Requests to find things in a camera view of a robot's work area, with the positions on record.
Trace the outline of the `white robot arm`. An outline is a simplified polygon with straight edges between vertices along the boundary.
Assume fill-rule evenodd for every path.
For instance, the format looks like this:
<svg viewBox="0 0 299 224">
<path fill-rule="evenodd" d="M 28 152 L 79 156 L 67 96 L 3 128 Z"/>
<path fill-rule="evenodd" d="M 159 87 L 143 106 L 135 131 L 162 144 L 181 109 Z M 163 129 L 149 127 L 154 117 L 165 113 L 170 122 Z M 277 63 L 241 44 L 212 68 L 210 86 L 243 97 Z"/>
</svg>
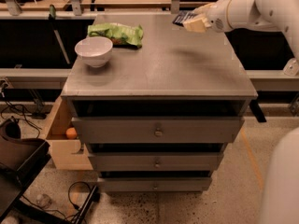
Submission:
<svg viewBox="0 0 299 224">
<path fill-rule="evenodd" d="M 281 32 L 293 57 L 283 72 L 296 76 L 299 66 L 299 0 L 218 0 L 194 10 L 183 22 L 186 30 L 203 33 Z M 299 224 L 299 128 L 280 139 L 270 158 L 258 224 Z"/>
</svg>

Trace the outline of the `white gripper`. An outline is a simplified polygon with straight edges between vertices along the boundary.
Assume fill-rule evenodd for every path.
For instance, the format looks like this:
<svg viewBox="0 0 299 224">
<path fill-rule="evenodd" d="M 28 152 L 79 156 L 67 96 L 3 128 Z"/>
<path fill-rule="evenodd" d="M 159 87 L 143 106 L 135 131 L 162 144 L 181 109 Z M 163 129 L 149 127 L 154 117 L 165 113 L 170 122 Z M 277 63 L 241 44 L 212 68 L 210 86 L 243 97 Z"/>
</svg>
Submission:
<svg viewBox="0 0 299 224">
<path fill-rule="evenodd" d="M 184 28 L 196 33 L 204 33 L 210 27 L 218 33 L 231 32 L 233 28 L 228 22 L 228 9 L 231 1 L 218 0 L 215 3 L 195 8 L 192 12 L 197 16 L 183 22 Z"/>
</svg>

